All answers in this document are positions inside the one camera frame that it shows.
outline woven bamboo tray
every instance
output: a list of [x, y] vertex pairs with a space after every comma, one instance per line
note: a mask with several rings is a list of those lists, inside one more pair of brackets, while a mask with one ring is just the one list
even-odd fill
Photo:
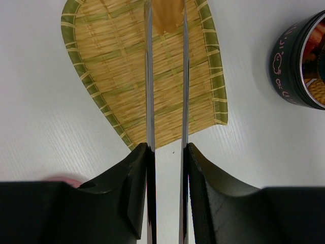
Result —
[[[144, 0], [68, 0], [61, 30], [89, 94], [121, 139], [146, 141]], [[226, 125], [228, 107], [216, 30], [205, 0], [188, 0], [190, 134]], [[181, 137], [183, 26], [153, 30], [156, 147]]]

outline white table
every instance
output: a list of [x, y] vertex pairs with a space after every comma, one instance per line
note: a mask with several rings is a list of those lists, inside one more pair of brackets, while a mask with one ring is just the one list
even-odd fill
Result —
[[[267, 74], [278, 36], [324, 10], [325, 2], [208, 2], [220, 43], [229, 125], [190, 140], [220, 168], [254, 186], [325, 185], [324, 112], [285, 102]], [[56, 175], [87, 180], [129, 152], [67, 55], [60, 30], [64, 4], [0, 1], [0, 180]], [[177, 141], [157, 151], [159, 243], [178, 239], [180, 147]], [[143, 229], [138, 243], [146, 243]]]

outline pink cartoon drawing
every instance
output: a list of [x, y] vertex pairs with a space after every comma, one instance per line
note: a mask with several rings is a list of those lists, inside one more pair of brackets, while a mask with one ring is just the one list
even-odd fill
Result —
[[281, 74], [281, 70], [280, 70], [281, 63], [282, 63], [282, 56], [281, 56], [280, 53], [277, 53], [274, 56], [274, 60], [273, 60], [273, 72], [274, 72], [274, 74], [276, 74], [276, 75]]

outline pink object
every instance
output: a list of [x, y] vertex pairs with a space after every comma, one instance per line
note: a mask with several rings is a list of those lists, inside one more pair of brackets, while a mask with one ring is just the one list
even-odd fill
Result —
[[74, 188], [78, 188], [82, 184], [80, 181], [77, 181], [75, 179], [66, 178], [66, 177], [53, 177], [53, 178], [46, 179], [46, 181], [63, 181]]

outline white background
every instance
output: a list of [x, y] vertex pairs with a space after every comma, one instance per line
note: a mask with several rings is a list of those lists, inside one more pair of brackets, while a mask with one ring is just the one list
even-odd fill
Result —
[[[87, 180], [128, 149], [82, 85], [60, 30], [66, 0], [0, 1], [0, 180]], [[233, 176], [257, 187], [325, 185], [324, 112], [291, 105], [271, 88], [269, 53], [323, 0], [213, 0], [229, 125], [190, 137]], [[180, 141], [157, 151], [158, 242], [177, 243]], [[145, 243], [146, 228], [143, 240]], [[190, 243], [194, 243], [190, 224]]]

